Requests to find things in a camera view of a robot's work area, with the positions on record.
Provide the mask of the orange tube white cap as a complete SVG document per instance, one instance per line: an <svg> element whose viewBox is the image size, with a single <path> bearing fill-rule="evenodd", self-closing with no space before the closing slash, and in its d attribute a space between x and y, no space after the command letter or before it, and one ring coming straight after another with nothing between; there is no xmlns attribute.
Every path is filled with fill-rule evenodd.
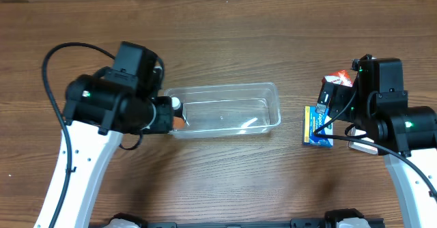
<svg viewBox="0 0 437 228"><path fill-rule="evenodd" d="M173 129L174 130L181 130L185 127L186 122L181 117L174 117L173 118Z"/></svg>

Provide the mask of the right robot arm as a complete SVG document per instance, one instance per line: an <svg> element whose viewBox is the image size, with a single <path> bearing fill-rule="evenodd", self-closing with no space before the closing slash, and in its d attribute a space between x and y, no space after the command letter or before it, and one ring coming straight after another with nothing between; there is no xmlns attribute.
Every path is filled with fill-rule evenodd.
<svg viewBox="0 0 437 228"><path fill-rule="evenodd" d="M374 147L383 156L405 227L435 227L436 112L408 105L400 59L367 54L354 59L351 69L351 86L322 83L316 112L364 131L333 138Z"/></svg>

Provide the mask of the black bottle white cap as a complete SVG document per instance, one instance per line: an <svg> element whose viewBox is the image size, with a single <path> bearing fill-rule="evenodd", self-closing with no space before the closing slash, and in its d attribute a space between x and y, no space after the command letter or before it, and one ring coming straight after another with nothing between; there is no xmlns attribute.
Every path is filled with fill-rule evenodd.
<svg viewBox="0 0 437 228"><path fill-rule="evenodd" d="M177 97L171 98L171 105L174 112L175 117L179 117L183 120L185 120L185 110L184 110L184 104L180 101Z"/></svg>

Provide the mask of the white Hansaplast plaster box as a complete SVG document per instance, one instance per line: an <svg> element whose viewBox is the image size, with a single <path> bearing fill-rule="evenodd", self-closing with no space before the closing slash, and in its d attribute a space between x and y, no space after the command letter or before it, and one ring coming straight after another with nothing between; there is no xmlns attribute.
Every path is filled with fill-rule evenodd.
<svg viewBox="0 0 437 228"><path fill-rule="evenodd" d="M366 132L364 130L359 130L356 129L355 127L353 127L349 133L350 136L363 136L364 134L366 134ZM348 147L350 149L355 149L361 152L365 152L368 154L372 154L372 155L377 155L378 154L378 149L375 147L372 147L370 145L365 145L362 143L356 143L356 142L349 142L348 143Z"/></svg>

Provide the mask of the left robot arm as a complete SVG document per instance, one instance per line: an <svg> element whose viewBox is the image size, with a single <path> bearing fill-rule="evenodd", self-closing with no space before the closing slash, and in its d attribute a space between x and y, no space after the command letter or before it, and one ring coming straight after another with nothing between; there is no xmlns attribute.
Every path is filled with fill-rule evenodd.
<svg viewBox="0 0 437 228"><path fill-rule="evenodd" d="M124 135L143 137L173 130L172 99L158 94L164 63L154 51L130 42L122 42L116 55L79 43L110 57L113 65L72 81L60 109L48 82L48 62L57 51L75 45L57 45L42 62L44 89L61 126L61 145L36 227L87 227Z"/></svg>

